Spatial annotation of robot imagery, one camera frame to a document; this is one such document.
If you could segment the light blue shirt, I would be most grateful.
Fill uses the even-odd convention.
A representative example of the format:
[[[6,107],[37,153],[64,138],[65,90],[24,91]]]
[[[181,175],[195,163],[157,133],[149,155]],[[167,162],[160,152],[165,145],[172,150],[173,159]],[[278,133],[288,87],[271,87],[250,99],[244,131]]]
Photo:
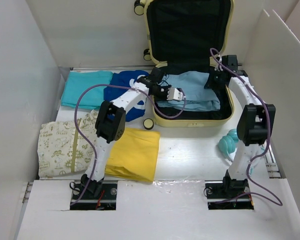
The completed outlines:
[[[175,88],[181,88],[186,96],[185,110],[190,112],[219,111],[220,100],[210,88],[205,88],[209,73],[187,71],[179,75],[169,74],[165,80]]]

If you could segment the royal blue printed shirt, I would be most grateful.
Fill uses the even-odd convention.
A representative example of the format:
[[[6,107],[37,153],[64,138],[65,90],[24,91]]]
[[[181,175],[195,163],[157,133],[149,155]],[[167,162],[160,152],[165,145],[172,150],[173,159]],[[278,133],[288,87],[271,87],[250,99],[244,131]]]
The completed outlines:
[[[124,88],[135,87],[134,84],[140,77],[149,74],[144,70],[126,70],[114,73],[110,85]],[[131,122],[142,117],[146,111],[146,96],[134,90],[114,88],[107,86],[103,90],[103,99],[113,102],[117,107],[125,109],[125,121]]]

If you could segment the yellow shirt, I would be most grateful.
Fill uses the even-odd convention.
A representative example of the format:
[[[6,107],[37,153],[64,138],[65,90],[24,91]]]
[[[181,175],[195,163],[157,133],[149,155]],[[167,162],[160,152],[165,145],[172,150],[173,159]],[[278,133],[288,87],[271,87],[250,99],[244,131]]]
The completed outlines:
[[[160,136],[158,131],[127,127],[111,150],[105,173],[117,178],[153,182]]]

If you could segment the turquoise shirt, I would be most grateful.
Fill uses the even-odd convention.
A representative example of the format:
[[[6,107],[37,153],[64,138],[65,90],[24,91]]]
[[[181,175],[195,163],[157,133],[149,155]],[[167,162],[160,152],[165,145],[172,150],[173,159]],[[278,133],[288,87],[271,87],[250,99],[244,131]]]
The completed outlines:
[[[75,108],[79,97],[85,90],[94,85],[108,85],[112,77],[113,73],[111,71],[71,71],[65,83],[61,105]],[[104,86],[99,86],[89,90],[81,99],[78,107],[86,110],[99,108],[104,101],[104,89]]]

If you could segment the cream printed zip jacket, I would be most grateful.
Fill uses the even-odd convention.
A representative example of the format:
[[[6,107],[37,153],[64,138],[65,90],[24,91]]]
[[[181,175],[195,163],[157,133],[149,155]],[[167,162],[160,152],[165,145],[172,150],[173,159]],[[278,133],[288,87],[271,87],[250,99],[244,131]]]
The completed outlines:
[[[92,144],[97,142],[95,122],[96,110],[78,112],[74,116],[44,123],[39,131],[37,143],[38,176],[54,178],[85,171],[95,158],[93,147],[84,139],[80,131]]]

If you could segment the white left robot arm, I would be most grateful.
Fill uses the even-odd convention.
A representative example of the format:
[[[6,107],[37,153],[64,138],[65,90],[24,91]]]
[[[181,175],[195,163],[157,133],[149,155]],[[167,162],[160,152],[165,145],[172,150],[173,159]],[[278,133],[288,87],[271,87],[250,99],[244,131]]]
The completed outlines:
[[[97,141],[93,144],[79,129],[78,133],[91,145],[94,152],[94,160],[86,172],[81,176],[82,187],[80,198],[88,195],[97,198],[102,191],[105,177],[106,163],[110,156],[114,143],[124,134],[126,125],[126,113],[128,113],[142,97],[163,97],[165,100],[170,96],[171,86],[160,86],[165,73],[158,67],[154,67],[148,76],[142,76],[136,80],[133,86],[119,86],[113,84],[97,84],[89,87],[79,97],[79,102],[86,93],[98,87],[109,87],[125,90],[120,96],[113,100],[104,100],[99,108],[95,122]]]

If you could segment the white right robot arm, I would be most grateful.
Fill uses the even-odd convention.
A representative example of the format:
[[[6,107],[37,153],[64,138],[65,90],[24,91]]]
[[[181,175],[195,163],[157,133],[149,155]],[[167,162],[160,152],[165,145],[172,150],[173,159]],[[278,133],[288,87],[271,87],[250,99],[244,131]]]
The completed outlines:
[[[250,169],[257,158],[264,156],[270,147],[276,108],[266,104],[255,92],[245,73],[238,72],[236,55],[214,56],[215,77],[207,85],[217,90],[223,99],[234,93],[242,113],[236,128],[238,144],[232,164],[226,171],[222,183],[208,187],[217,204],[233,202],[249,195],[245,191],[252,181]]]

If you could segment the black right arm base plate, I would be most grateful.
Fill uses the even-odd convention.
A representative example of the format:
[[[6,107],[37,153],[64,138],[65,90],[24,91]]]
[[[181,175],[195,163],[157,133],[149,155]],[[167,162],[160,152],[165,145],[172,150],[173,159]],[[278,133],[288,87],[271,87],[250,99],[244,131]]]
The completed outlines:
[[[230,189],[225,192],[220,180],[204,182],[203,194],[207,198],[208,210],[254,210],[249,186]]]

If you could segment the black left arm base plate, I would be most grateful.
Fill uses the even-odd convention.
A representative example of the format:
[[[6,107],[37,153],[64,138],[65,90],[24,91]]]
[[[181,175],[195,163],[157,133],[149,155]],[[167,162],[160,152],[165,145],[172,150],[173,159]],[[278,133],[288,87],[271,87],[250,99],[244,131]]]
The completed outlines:
[[[70,182],[70,189],[72,190],[70,207],[71,211],[115,211],[117,206],[118,182],[114,180],[104,181],[101,191],[97,196],[94,196],[88,190],[83,197],[76,202],[81,191],[84,189],[79,182]]]

